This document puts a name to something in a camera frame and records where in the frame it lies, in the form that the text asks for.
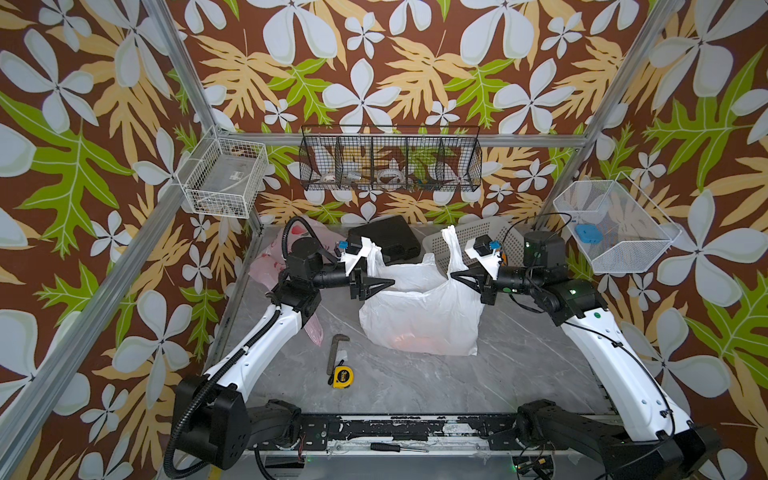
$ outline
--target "white plastic basket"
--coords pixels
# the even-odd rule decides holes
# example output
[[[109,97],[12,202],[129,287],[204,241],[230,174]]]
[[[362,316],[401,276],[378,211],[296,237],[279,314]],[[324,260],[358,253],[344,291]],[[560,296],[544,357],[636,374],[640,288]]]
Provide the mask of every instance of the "white plastic basket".
[[[268,164],[264,144],[209,131],[179,169],[181,190],[196,214],[248,218]]]
[[[652,205],[667,222],[660,225],[619,180],[633,185],[644,204]],[[554,200],[554,209],[573,217],[568,229],[595,273],[646,272],[680,235],[680,228],[626,175],[575,181]],[[594,225],[602,240],[584,242],[576,227],[585,224]]]
[[[491,240],[498,240],[499,242],[501,242],[502,239],[504,240],[502,249],[507,256],[508,265],[515,266],[523,264],[523,236],[515,228],[510,230],[509,223],[502,217],[489,217],[476,222],[459,224],[456,225],[455,228],[458,244],[462,246],[462,261],[465,265],[477,261],[471,260],[467,257],[467,254],[463,252],[467,240],[486,234],[491,237]],[[440,232],[425,237],[424,240],[422,240],[422,248],[426,253],[434,253],[437,266],[443,273],[448,272],[448,263],[451,259],[451,253],[448,250],[448,244],[442,239]]]

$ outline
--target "yellow tape measure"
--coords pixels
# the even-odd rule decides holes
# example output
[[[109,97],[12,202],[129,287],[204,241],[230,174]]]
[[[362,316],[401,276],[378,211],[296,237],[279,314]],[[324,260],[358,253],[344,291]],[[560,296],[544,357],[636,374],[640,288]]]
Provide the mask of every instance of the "yellow tape measure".
[[[333,388],[345,389],[355,381],[355,374],[348,366],[337,366],[333,371]]]

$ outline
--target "blue object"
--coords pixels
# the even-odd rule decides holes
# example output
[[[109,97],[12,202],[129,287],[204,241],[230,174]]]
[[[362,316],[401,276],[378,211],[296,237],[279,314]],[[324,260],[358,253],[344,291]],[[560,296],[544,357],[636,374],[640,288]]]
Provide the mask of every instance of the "blue object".
[[[576,226],[576,234],[584,243],[600,243],[603,241],[603,233],[591,223],[583,223]]]

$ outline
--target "floral wallpaper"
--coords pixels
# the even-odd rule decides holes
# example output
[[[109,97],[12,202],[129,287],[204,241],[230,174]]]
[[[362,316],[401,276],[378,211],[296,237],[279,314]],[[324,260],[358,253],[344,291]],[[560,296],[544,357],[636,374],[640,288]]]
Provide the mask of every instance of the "floral wallpaper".
[[[693,478],[768,475],[768,56],[763,0],[692,0],[614,106],[582,177],[629,175],[683,233],[642,274],[593,280],[648,369],[723,449]]]
[[[653,2],[169,2],[219,125],[573,133]]]
[[[0,415],[197,143],[138,0],[0,0]],[[14,478],[151,478],[173,386],[199,372],[242,269],[239,221],[179,209]]]

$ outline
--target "wire basket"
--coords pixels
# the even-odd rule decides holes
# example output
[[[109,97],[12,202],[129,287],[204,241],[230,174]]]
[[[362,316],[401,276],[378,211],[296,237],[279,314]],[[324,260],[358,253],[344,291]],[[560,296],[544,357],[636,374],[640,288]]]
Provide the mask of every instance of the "wire basket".
[[[327,126],[302,127],[299,162],[304,190],[474,191],[480,187],[482,150],[477,133],[449,135],[440,127],[398,129],[392,134],[346,134],[328,132]]]
[[[458,244],[462,248],[462,262],[466,266],[476,263],[467,257],[464,247],[467,240],[488,235],[491,240],[502,242],[502,251],[507,256],[507,264],[512,266],[523,264],[523,236],[517,229],[512,228],[502,217],[489,217],[471,223],[456,225]],[[422,240],[422,248],[426,253],[435,254],[435,264],[445,274],[448,272],[448,264],[451,261],[451,252],[448,244],[442,239],[442,233],[434,233]]]
[[[268,164],[264,144],[208,131],[184,162],[186,180],[179,175],[179,181],[194,213],[248,218]]]
[[[575,181],[554,200],[554,209],[573,217],[566,224],[595,273],[646,272],[680,235],[680,228],[623,174],[616,180]]]

